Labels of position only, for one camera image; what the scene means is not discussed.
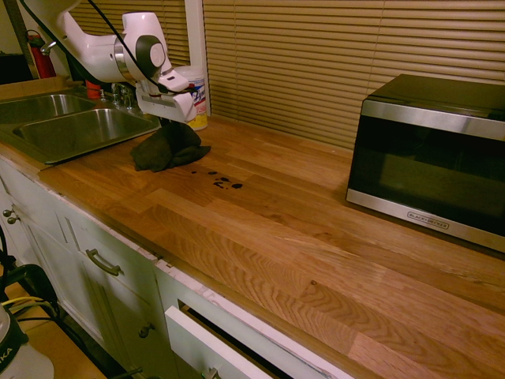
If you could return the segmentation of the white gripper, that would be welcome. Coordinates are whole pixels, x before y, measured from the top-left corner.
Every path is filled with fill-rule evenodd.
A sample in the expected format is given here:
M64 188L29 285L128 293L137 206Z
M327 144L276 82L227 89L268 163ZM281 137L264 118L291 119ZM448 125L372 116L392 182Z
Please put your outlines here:
M190 93L151 96L141 84L136 85L137 103L142 112L171 121L188 123L196 117Z

